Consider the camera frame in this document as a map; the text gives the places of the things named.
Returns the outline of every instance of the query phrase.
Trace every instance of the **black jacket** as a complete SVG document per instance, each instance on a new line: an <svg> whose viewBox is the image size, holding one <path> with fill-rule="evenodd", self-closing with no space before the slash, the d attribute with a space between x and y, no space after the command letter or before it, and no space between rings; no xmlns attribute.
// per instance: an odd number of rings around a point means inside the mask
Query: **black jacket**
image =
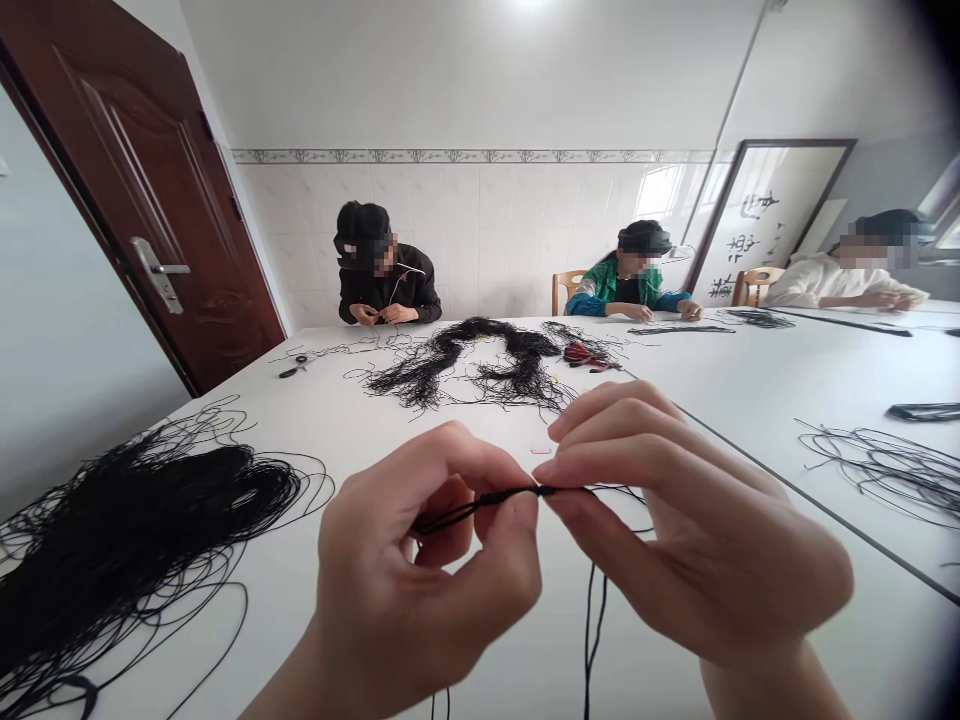
<svg viewBox="0 0 960 720"><path fill-rule="evenodd" d="M383 310L391 304L391 295L393 303L416 308L420 314L417 322L440 319L440 298L433 289L433 263L430 258L412 245L398 243L397 262L422 270L423 274L399 265L394 265L386 277L377 277L372 272L340 269L340 317L345 323L354 325L357 322L350 314L351 305L364 303ZM382 322L383 318L377 320L377 323Z"/></svg>

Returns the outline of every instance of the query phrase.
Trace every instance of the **hand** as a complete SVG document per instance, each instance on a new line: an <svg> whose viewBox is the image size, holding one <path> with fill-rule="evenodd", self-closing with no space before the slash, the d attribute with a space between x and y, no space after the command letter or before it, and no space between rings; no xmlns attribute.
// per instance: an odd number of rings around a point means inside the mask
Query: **hand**
<svg viewBox="0 0 960 720"><path fill-rule="evenodd" d="M379 314L374 308L370 307L369 305L364 305L363 303L351 305L350 314L357 319L358 323L361 325L366 325L367 327L373 327L376 325L377 318L379 317Z"/></svg>
<svg viewBox="0 0 960 720"><path fill-rule="evenodd" d="M549 430L539 482L643 488L656 528L644 542L596 497L548 503L643 620L715 666L790 663L804 636L849 600L840 543L790 505L780 483L717 449L648 383L605 383Z"/></svg>
<svg viewBox="0 0 960 720"><path fill-rule="evenodd" d="M420 538L474 493L533 485L506 452L452 422L346 480L320 527L317 717L385 718L463 680L540 596L537 498L518 493ZM470 547L483 552L450 575ZM415 541L423 543L411 562Z"/></svg>
<svg viewBox="0 0 960 720"><path fill-rule="evenodd" d="M889 310L896 305L899 299L900 296L892 292L864 293L855 297L856 302L851 304L857 307L877 307Z"/></svg>
<svg viewBox="0 0 960 720"><path fill-rule="evenodd" d="M900 295L897 301L893 304L893 307L890 310L895 312L906 312L913 308L913 298L910 295Z"/></svg>
<svg viewBox="0 0 960 720"><path fill-rule="evenodd" d="M420 313L413 308L404 307L394 303L380 311L382 317L388 325L396 325L400 322L413 322L420 319Z"/></svg>
<svg viewBox="0 0 960 720"><path fill-rule="evenodd" d="M703 319L703 306L693 300L681 300L677 303L677 310L680 311L681 320Z"/></svg>
<svg viewBox="0 0 960 720"><path fill-rule="evenodd" d="M616 313L626 315L636 322L653 320L653 311L646 305L637 305L636 303L607 303L607 315L615 315Z"/></svg>

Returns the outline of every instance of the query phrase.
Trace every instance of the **blue sleeve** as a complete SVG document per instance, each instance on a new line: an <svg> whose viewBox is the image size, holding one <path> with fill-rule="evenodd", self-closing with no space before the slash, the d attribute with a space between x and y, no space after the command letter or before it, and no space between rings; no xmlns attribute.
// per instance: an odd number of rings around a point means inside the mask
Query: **blue sleeve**
<svg viewBox="0 0 960 720"><path fill-rule="evenodd" d="M607 316L607 304L595 295L576 293L567 301L567 315Z"/></svg>
<svg viewBox="0 0 960 720"><path fill-rule="evenodd" d="M677 305L681 300L690 300L690 293L664 293L659 298L651 310L666 310L667 312L680 312Z"/></svg>

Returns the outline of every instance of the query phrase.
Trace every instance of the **black cap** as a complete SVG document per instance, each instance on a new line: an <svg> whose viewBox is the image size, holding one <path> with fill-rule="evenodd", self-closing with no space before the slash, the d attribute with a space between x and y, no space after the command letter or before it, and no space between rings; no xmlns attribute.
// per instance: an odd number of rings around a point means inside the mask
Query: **black cap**
<svg viewBox="0 0 960 720"><path fill-rule="evenodd" d="M656 220L630 223L617 235L617 249L624 252L660 257L670 252L670 233Z"/></svg>
<svg viewBox="0 0 960 720"><path fill-rule="evenodd" d="M930 226L911 210L886 210L855 223L858 235L882 236L884 245L912 245L930 233Z"/></svg>
<svg viewBox="0 0 960 720"><path fill-rule="evenodd" d="M372 271L393 242L390 216L379 205L361 205L351 200L337 216L333 244L340 253L337 262L347 270Z"/></svg>

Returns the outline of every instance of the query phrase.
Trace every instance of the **white tiled wall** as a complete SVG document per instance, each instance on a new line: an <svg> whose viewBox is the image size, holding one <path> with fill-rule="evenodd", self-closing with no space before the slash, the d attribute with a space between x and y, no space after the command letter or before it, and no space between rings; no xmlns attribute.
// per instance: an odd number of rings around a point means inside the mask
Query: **white tiled wall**
<svg viewBox="0 0 960 720"><path fill-rule="evenodd" d="M727 165L718 165L688 243L698 243ZM436 268L443 317L549 315L552 275L586 269L639 217L682 237L707 170L699 163L241 165L267 252L283 270L296 329L339 324L336 219L348 200L390 213L400 242ZM680 289L692 260L663 266Z"/></svg>

